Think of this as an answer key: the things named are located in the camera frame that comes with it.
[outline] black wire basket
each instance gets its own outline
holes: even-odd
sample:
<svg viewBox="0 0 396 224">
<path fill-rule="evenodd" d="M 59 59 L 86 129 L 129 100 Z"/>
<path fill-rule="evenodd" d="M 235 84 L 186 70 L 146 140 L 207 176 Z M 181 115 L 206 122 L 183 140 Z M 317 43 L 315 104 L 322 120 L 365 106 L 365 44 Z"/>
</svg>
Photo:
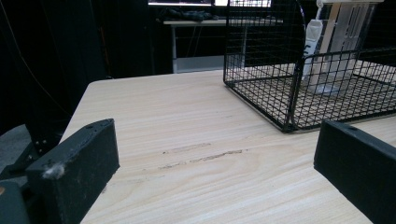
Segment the black wire basket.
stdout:
<svg viewBox="0 0 396 224">
<path fill-rule="evenodd" d="M 341 49 L 334 50 L 333 41 L 320 51 L 326 27 L 333 27 L 332 20 L 321 20 L 317 50 L 307 55 L 307 24 L 319 14 L 331 17 L 333 5 L 318 13 L 315 1 L 229 0 L 224 83 L 285 133 L 315 130 L 323 119 L 355 122 L 394 114 L 396 35 L 378 27 L 393 27 L 396 11 L 381 19 L 378 11 L 389 9 L 381 4 L 368 5 L 365 14 L 352 6 L 351 15 L 371 24 L 360 27 L 352 42 L 343 40 Z M 357 29 L 350 21 L 347 32 Z"/>
</svg>

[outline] white scuff on gripper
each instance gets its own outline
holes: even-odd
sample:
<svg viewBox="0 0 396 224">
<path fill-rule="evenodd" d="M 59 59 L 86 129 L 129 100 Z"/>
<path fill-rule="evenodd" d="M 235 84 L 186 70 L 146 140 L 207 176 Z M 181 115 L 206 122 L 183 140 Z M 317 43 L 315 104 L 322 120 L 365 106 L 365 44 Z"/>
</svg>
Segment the white scuff on gripper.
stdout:
<svg viewBox="0 0 396 224">
<path fill-rule="evenodd" d="M 43 172 L 44 179 L 59 179 L 64 175 L 64 164 L 55 163 L 51 167 L 46 167 Z"/>
</svg>

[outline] light wood tabletop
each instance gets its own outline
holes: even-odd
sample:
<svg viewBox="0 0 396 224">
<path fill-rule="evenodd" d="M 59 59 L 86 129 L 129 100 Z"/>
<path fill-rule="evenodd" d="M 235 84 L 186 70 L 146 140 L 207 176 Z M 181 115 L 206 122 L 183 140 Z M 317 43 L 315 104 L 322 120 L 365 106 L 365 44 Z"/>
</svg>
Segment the light wood tabletop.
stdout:
<svg viewBox="0 0 396 224">
<path fill-rule="evenodd" d="M 370 223 L 313 168 L 318 131 L 280 132 L 222 71 L 93 82 L 64 139 L 109 118 L 120 169 L 83 223 Z M 354 126 L 396 146 L 395 124 Z"/>
</svg>

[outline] wooden table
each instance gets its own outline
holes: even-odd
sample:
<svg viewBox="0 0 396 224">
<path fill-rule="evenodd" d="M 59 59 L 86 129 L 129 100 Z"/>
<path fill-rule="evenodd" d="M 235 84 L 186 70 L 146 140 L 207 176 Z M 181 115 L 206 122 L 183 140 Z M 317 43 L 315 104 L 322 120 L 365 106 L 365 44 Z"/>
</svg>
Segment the wooden table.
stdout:
<svg viewBox="0 0 396 224">
<path fill-rule="evenodd" d="M 318 132 L 281 133 L 222 71 L 94 82 L 64 139 L 107 118 L 120 169 L 83 223 L 370 223 L 314 170 Z M 396 146 L 395 124 L 354 126 Z"/>
</svg>

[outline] wire mesh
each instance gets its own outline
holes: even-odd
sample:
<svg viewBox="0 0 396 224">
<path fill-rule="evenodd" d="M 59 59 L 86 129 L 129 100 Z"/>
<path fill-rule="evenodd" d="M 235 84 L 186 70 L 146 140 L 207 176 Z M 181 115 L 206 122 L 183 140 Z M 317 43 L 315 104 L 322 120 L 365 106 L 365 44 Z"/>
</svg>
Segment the wire mesh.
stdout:
<svg viewBox="0 0 396 224">
<path fill-rule="evenodd" d="M 395 47 L 304 57 L 309 11 L 299 1 L 253 7 L 230 0 L 228 13 L 224 82 L 281 131 L 315 130 L 323 119 L 350 122 L 396 112 Z"/>
</svg>

